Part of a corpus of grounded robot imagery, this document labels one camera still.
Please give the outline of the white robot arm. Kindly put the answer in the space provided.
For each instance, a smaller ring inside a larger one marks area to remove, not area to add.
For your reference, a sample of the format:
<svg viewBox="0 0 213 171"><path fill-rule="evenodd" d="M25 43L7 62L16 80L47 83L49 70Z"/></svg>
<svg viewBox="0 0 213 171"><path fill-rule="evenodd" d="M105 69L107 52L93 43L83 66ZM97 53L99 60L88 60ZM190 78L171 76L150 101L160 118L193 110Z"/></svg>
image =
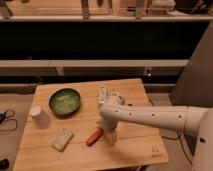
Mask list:
<svg viewBox="0 0 213 171"><path fill-rule="evenodd" d="M119 121L162 128L197 138L192 171L213 171L213 107L127 106L119 93L99 97L100 125L108 132Z"/></svg>

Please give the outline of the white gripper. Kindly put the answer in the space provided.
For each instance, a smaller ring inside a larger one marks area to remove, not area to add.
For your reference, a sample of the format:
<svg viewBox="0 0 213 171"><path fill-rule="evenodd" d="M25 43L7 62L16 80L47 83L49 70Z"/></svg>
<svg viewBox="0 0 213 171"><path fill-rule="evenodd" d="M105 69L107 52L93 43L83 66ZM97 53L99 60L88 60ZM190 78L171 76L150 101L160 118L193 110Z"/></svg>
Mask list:
<svg viewBox="0 0 213 171"><path fill-rule="evenodd" d="M100 118L99 127L104 130L104 136L110 144L115 144L117 141L117 125L118 121L115 119L104 116Z"/></svg>

